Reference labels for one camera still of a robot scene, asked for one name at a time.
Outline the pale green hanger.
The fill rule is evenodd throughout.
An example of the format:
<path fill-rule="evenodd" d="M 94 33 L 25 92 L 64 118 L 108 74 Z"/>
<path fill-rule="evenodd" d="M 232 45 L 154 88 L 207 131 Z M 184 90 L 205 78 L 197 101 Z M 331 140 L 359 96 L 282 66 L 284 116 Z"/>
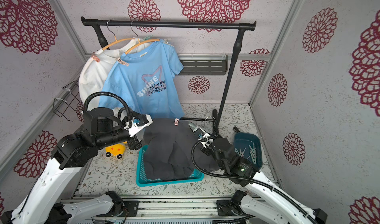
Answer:
<path fill-rule="evenodd" d="M 215 130 L 215 118 L 213 116 L 208 116 L 206 118 L 193 118 L 189 121 L 189 127 L 194 131 L 197 128 L 201 128 L 206 132 L 214 132 Z"/>

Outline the dark grey t-shirt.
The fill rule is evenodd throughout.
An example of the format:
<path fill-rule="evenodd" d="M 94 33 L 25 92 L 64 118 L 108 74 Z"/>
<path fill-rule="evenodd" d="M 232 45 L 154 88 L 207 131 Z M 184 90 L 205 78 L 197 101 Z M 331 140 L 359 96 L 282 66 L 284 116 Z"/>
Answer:
<path fill-rule="evenodd" d="M 146 178 L 162 181 L 185 180 L 194 172 L 191 150 L 198 141 L 188 121 L 155 119 L 143 135 L 147 149 L 143 155 Z"/>

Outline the wooden hanger with metal hook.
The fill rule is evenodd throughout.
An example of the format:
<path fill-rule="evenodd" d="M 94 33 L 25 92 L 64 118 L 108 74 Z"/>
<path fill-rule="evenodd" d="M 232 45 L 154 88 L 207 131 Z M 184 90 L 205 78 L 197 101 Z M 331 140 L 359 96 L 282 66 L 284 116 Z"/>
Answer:
<path fill-rule="evenodd" d="M 110 30 L 109 28 L 109 23 L 112 21 L 112 19 L 108 20 L 107 23 L 106 23 L 106 27 L 108 29 L 109 32 L 111 32 L 114 36 L 114 42 L 110 43 L 110 44 L 107 44 L 106 46 L 102 47 L 102 50 L 105 51 L 107 49 L 109 49 L 110 47 L 114 46 L 114 45 L 117 45 L 121 42 L 124 42 L 124 41 L 131 41 L 131 40 L 135 40 L 136 38 L 133 37 L 133 38 L 123 38 L 123 39 L 117 39 L 116 37 L 116 34 Z"/>

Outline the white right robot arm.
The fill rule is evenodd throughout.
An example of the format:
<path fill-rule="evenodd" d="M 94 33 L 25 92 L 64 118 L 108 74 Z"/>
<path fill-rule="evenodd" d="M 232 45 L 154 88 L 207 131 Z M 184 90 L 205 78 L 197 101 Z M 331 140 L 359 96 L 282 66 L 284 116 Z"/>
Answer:
<path fill-rule="evenodd" d="M 224 172 L 211 173 L 201 168 L 195 159 L 195 150 L 210 155 Z M 322 209 L 311 209 L 280 189 L 256 165 L 235 153 L 233 146 L 225 138 L 200 139 L 191 150 L 191 160 L 203 174 L 229 179 L 230 181 L 254 192 L 263 201 L 258 201 L 241 190 L 237 190 L 228 201 L 218 203 L 217 207 L 226 214 L 239 218 L 231 223 L 239 223 L 250 218 L 259 218 L 268 224 L 324 224 L 327 213 Z"/>

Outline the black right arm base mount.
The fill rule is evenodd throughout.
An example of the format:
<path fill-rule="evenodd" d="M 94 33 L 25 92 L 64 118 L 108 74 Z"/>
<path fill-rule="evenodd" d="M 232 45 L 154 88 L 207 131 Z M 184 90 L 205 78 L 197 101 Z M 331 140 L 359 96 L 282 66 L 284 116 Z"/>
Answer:
<path fill-rule="evenodd" d="M 229 199 L 219 199 L 216 201 L 217 211 L 219 216 L 247 216 L 247 214 L 241 209 L 242 199 L 248 197 L 248 195 L 237 190 L 234 195 Z"/>

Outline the peach beige clothespin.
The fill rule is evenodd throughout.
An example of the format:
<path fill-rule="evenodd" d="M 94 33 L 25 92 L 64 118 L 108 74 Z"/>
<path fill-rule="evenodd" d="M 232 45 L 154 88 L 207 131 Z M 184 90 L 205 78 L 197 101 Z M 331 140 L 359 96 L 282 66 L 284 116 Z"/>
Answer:
<path fill-rule="evenodd" d="M 119 57 L 119 58 L 117 58 L 117 60 L 116 60 L 119 64 L 121 64 L 121 65 L 124 65 L 124 66 L 129 66 L 129 63 L 127 63 L 127 62 L 125 62 L 125 61 L 123 61 L 122 59 L 121 59 L 121 57 Z"/>

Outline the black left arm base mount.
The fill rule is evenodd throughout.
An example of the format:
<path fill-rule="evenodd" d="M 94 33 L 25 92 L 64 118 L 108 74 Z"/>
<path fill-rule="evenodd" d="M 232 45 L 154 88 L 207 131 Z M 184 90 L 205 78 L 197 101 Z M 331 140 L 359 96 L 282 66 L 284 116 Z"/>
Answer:
<path fill-rule="evenodd" d="M 135 217 L 139 208 L 139 201 L 124 201 L 115 191 L 108 191 L 104 194 L 111 199 L 112 207 L 106 212 L 102 212 L 97 217 Z"/>

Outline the white t-shirt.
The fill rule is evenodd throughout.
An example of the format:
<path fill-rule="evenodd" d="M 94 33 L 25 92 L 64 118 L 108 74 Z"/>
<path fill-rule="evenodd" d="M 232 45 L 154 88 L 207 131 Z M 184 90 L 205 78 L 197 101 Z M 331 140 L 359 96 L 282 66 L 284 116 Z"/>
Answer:
<path fill-rule="evenodd" d="M 143 49 L 142 51 L 137 54 L 138 56 L 142 56 L 143 58 L 147 58 L 148 56 L 144 56 L 145 54 L 149 53 L 147 50 L 152 49 L 156 47 L 156 43 L 153 43 L 153 46 L 148 46 L 146 49 Z M 95 92 L 101 92 L 106 79 L 108 77 L 109 72 L 114 67 L 114 65 L 118 65 L 118 62 L 116 61 L 117 58 L 119 58 L 119 49 L 116 50 L 105 50 L 102 49 L 96 51 L 94 54 L 98 55 L 98 57 L 101 59 L 99 63 L 94 61 L 91 57 L 88 59 L 86 64 L 84 65 L 80 78 L 79 78 L 79 92 L 80 97 L 83 103 L 87 99 L 88 96 Z M 131 64 L 133 66 L 130 68 L 130 71 L 137 72 L 140 70 L 147 70 L 147 69 L 153 69 L 152 66 L 149 66 L 148 60 L 143 60 L 141 62 L 132 62 Z M 96 97 L 92 99 L 88 105 L 88 110 L 92 110 L 93 108 L 98 107 L 100 101 L 100 97 Z"/>

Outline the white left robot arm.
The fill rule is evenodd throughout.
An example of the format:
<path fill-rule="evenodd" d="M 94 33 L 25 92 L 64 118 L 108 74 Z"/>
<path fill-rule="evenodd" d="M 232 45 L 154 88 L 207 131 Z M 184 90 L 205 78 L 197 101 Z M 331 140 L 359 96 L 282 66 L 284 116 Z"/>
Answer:
<path fill-rule="evenodd" d="M 92 99 L 108 96 L 122 104 L 127 115 L 114 116 L 112 109 L 97 107 L 88 110 Z M 35 181 L 23 202 L 13 211 L 5 212 L 4 224 L 75 224 L 97 215 L 114 217 L 128 215 L 123 199 L 114 191 L 80 202 L 65 205 L 58 200 L 71 180 L 98 151 L 109 146 L 128 143 L 130 149 L 140 149 L 136 135 L 152 124 L 150 115 L 133 112 L 120 96 L 96 92 L 84 102 L 83 125 L 74 134 L 63 137 L 53 149 L 44 171 Z"/>

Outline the light blue t-shirt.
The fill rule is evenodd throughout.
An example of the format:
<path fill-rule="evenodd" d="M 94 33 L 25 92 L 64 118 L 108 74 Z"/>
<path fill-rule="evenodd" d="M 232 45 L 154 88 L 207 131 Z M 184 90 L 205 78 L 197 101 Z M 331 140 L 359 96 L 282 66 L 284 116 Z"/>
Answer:
<path fill-rule="evenodd" d="M 135 112 L 148 114 L 152 118 L 180 119 L 184 112 L 179 101 L 174 78 L 184 68 L 181 64 L 175 47 L 167 45 L 163 40 L 156 43 L 156 47 L 147 50 L 144 56 L 127 54 L 127 63 L 124 66 L 114 65 L 108 74 L 103 87 L 104 92 L 110 92 L 124 99 Z M 148 60 L 153 69 L 133 70 L 132 62 Z"/>

